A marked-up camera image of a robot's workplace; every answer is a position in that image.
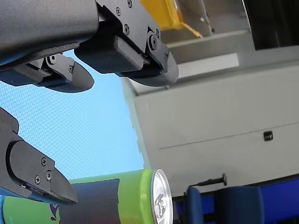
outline green can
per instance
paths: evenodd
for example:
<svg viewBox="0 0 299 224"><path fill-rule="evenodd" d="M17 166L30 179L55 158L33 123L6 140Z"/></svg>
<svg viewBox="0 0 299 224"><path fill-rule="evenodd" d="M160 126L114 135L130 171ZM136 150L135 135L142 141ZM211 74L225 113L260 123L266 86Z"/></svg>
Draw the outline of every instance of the green can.
<svg viewBox="0 0 299 224"><path fill-rule="evenodd" d="M149 169L71 180L74 206L6 197L5 224L172 224L170 187Z"/></svg>

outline gray cabinet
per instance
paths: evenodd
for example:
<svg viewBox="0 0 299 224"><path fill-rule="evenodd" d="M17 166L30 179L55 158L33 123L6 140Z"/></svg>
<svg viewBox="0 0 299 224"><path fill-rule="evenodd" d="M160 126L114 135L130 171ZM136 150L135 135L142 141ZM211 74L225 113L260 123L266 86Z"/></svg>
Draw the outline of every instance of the gray cabinet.
<svg viewBox="0 0 299 224"><path fill-rule="evenodd" d="M148 94L135 105L149 162L165 170L175 196L222 173L229 186L299 173L299 66Z"/></svg>

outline lock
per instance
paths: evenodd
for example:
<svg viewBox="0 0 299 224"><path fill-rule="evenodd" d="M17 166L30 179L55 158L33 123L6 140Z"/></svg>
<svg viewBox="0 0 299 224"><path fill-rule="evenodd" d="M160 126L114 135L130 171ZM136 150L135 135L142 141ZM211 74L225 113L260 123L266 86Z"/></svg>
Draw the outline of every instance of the lock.
<svg viewBox="0 0 299 224"><path fill-rule="evenodd" d="M263 139L264 139L264 141L272 141L273 140L273 132L272 131L264 132Z"/></svg>

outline can label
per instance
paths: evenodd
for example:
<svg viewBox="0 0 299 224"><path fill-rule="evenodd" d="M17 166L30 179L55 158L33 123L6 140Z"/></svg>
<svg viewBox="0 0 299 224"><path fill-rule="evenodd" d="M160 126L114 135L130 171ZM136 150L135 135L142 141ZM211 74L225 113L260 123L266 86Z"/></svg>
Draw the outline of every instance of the can label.
<svg viewBox="0 0 299 224"><path fill-rule="evenodd" d="M59 205L61 224L121 224L118 213L119 179L72 184L78 195L78 204ZM51 220L56 219L57 208L51 207Z"/></svg>

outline black panel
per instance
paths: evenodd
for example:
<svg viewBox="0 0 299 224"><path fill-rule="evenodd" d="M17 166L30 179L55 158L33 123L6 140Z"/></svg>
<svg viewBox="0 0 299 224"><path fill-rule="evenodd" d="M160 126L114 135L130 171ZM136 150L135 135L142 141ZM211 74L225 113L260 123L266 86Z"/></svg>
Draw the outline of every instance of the black panel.
<svg viewBox="0 0 299 224"><path fill-rule="evenodd" d="M63 224L121 224L118 214L119 179L73 184L78 204L59 206Z"/></svg>
<svg viewBox="0 0 299 224"><path fill-rule="evenodd" d="M299 45L299 0L244 0L255 48Z"/></svg>
<svg viewBox="0 0 299 224"><path fill-rule="evenodd" d="M44 49L86 41L98 25L94 0L2 0L0 65Z"/></svg>

